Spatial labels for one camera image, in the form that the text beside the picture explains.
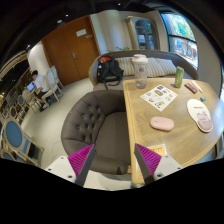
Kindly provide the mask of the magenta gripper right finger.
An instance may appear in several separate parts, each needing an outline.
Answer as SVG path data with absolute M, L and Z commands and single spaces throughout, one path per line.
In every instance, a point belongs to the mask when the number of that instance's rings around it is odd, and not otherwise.
M 134 154 L 140 166 L 144 182 L 146 184 L 153 182 L 153 175 L 162 156 L 140 144 L 135 144 Z

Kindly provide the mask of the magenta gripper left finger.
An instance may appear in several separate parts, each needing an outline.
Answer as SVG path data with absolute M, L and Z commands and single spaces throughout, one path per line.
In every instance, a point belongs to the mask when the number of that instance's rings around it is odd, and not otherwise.
M 82 187 L 95 155 L 93 144 L 80 149 L 68 157 L 69 163 L 76 175 L 75 184 Z

